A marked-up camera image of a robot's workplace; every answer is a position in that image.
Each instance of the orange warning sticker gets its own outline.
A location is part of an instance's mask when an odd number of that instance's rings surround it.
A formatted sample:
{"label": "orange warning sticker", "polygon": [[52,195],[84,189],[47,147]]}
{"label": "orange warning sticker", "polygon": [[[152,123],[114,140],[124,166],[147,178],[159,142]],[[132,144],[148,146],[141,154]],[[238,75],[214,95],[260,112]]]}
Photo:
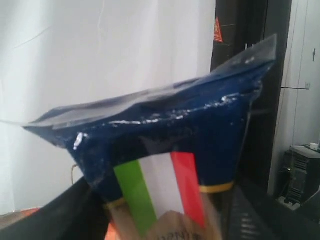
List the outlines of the orange warning sticker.
{"label": "orange warning sticker", "polygon": [[218,17],[215,19],[215,25],[214,25],[214,40],[218,43],[223,43],[222,34],[221,34],[221,28]]}

